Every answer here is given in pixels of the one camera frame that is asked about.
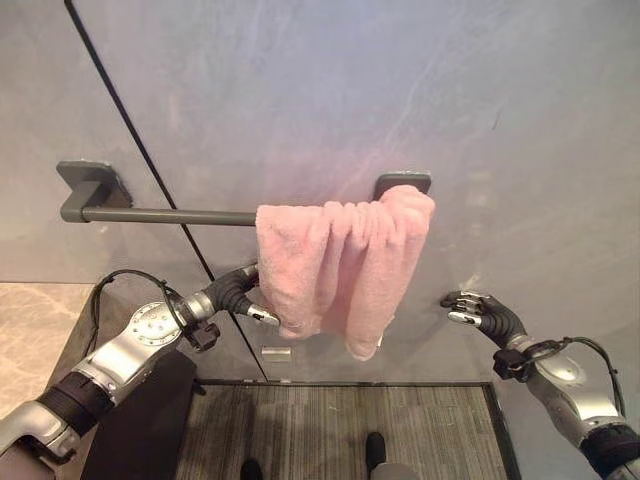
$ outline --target black base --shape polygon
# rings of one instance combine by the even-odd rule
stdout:
[[[147,381],[98,426],[82,480],[172,480],[195,373],[179,352],[160,358]]]

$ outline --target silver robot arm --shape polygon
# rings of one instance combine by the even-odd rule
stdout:
[[[640,437],[607,395],[589,388],[580,365],[560,352],[577,339],[536,342],[518,316],[490,295],[456,291],[440,304],[450,309],[449,319],[478,328],[500,347],[493,357],[496,373],[526,383],[558,432],[602,478],[640,479]]]
[[[197,350],[212,348],[220,332],[208,320],[218,311],[249,315],[277,326],[275,315],[245,295],[257,278],[257,267],[252,265],[172,301],[173,311],[164,302],[140,307],[120,335],[83,358],[36,400],[0,420],[0,478],[54,478],[37,458],[68,461],[80,437],[142,384],[158,359],[174,350],[182,338]]]

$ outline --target towel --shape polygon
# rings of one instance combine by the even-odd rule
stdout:
[[[411,280],[434,209],[409,185],[357,205],[260,206],[260,289],[280,317],[280,334],[339,334],[354,358],[370,359]]]

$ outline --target floor mat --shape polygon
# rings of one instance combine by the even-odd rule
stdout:
[[[364,442],[421,479],[509,479],[482,386],[212,385],[194,396],[178,479],[365,479]]]

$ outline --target shoe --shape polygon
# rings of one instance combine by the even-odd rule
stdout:
[[[240,470],[240,480],[263,480],[260,464],[253,458],[245,460]]]
[[[374,468],[387,461],[387,448],[385,447],[382,434],[372,432],[367,435],[365,452],[367,457],[367,474],[371,475]]]

